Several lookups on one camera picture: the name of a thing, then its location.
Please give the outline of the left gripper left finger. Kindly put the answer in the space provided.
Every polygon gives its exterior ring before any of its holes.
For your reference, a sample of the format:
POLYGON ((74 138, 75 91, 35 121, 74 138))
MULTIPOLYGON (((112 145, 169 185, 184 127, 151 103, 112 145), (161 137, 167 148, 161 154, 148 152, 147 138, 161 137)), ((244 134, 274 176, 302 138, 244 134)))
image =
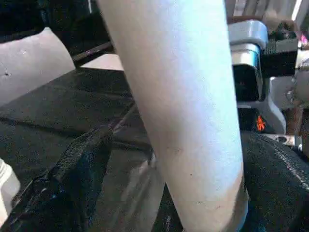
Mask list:
POLYGON ((2 232, 86 232, 112 151, 113 131, 74 139, 53 168, 34 178, 13 204, 2 232))

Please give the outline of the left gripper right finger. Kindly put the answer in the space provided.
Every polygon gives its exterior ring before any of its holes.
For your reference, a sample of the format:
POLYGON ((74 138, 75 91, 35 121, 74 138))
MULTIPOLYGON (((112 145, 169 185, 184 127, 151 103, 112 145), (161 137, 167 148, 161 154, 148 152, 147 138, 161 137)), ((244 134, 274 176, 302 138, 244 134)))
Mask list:
POLYGON ((289 147, 241 133, 249 211, 244 232, 309 230, 309 164, 289 147))

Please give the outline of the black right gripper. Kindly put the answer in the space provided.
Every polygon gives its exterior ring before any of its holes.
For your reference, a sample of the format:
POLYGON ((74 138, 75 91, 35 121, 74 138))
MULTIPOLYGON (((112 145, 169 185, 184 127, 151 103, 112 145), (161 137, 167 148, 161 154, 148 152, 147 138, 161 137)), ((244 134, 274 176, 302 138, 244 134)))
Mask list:
POLYGON ((292 150, 299 150, 299 136, 275 132, 257 109, 238 109, 238 113, 241 131, 256 132, 292 150))

